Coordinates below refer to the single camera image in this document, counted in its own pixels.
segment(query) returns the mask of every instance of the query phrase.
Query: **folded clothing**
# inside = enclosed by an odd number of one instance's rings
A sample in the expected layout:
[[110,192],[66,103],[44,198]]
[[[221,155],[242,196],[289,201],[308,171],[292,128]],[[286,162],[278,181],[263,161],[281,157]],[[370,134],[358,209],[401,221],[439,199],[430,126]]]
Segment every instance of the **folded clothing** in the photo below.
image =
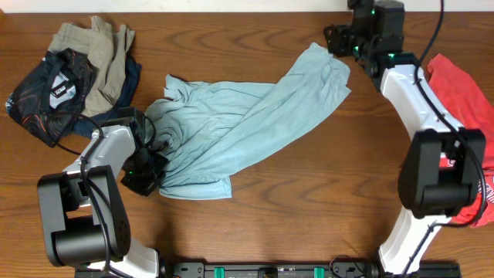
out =
[[68,134],[75,119],[48,117],[59,111],[80,113],[96,73],[87,56],[72,49],[57,55],[47,52],[42,62],[15,88],[7,99],[7,114],[32,135],[53,147],[46,132],[56,141]]
[[[132,97],[137,89],[137,84],[139,83],[140,71],[142,70],[142,65],[136,63],[136,61],[128,56],[125,61],[125,81],[122,86],[122,93],[118,98],[115,106],[105,113],[98,114],[94,117],[91,117],[98,124],[102,124],[107,120],[112,120],[117,118],[117,111],[122,107],[128,107],[130,102],[132,101]],[[91,138],[91,134],[93,133],[93,129],[95,127],[87,120],[78,120],[76,124],[74,124],[73,133]]]
[[[277,83],[184,82],[166,77],[167,99],[146,115],[153,148],[168,143],[160,193],[172,198],[232,196],[229,176],[311,131],[348,96],[350,69],[313,43]],[[147,127],[147,136],[152,128]]]
[[[431,73],[430,87],[445,108],[466,128],[482,130],[486,136],[486,152],[482,167],[487,183],[487,209],[474,226],[485,225],[494,221],[494,108],[486,99],[469,74],[455,66],[448,58],[438,54],[427,66]],[[453,163],[443,158],[441,166]],[[480,194],[475,203],[463,208],[453,221],[466,223],[470,221],[480,206]]]
[[48,50],[58,53],[71,48],[87,54],[96,67],[97,76],[86,98],[83,114],[92,117],[105,113],[115,105],[125,80],[125,57],[134,40],[135,31],[125,25],[113,34],[110,24],[100,17],[91,17],[91,29],[63,23]]

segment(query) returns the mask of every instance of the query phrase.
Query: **beige cloth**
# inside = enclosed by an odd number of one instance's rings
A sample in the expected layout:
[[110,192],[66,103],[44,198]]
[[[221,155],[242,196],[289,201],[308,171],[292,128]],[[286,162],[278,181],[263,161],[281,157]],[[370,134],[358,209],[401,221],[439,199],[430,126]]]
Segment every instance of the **beige cloth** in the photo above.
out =
[[83,114],[92,117],[110,110],[117,102],[125,80],[125,58],[134,40],[135,31],[125,25],[113,33],[110,24],[100,17],[91,17],[91,29],[63,23],[48,50],[58,53],[71,48],[87,54],[96,67],[96,80],[86,97]]

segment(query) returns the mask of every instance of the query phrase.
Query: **white background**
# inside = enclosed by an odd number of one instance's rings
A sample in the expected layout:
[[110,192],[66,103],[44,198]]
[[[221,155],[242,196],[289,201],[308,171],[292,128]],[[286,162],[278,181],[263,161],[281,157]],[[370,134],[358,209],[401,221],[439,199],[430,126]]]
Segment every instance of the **white background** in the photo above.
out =
[[[405,9],[438,11],[439,0],[401,0]],[[494,11],[494,0],[445,0],[447,11]],[[347,0],[0,0],[4,12],[335,12]]]

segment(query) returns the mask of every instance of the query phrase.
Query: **red garment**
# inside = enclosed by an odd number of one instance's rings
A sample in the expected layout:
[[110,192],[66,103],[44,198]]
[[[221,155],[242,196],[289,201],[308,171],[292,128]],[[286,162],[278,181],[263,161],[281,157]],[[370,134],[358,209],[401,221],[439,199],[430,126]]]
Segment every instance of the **red garment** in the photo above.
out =
[[[455,66],[448,58],[438,54],[428,64],[431,74],[429,86],[445,108],[466,128],[480,128],[486,136],[487,145],[482,167],[487,183],[488,206],[482,219],[476,225],[494,221],[494,108],[469,74]],[[449,161],[444,158],[441,166]],[[453,221],[465,223],[470,220],[480,206],[480,195],[475,203],[463,208]]]

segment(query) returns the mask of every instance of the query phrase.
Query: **wooden table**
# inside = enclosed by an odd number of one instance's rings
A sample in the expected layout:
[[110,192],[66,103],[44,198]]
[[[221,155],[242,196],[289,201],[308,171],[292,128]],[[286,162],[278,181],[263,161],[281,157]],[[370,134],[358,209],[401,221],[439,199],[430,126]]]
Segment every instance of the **wooden table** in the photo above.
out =
[[[275,83],[322,30],[349,13],[103,14],[137,31],[132,56],[144,66],[133,105],[163,97],[167,73],[187,80]],[[410,13],[405,48],[420,54],[437,13]],[[6,15],[0,27],[0,100],[43,57],[63,22],[88,15]],[[448,13],[427,61],[437,53],[470,73],[494,101],[494,17]],[[398,169],[409,145],[394,108],[351,58],[350,96],[314,131],[232,177],[233,198],[191,202],[120,186],[133,237],[170,261],[329,262],[370,257],[388,237],[401,204]],[[49,148],[0,110],[0,276],[71,277],[46,258],[36,183],[75,157]],[[88,140],[63,144],[82,150]],[[494,225],[443,229],[425,258],[456,259],[464,277],[494,276]]]

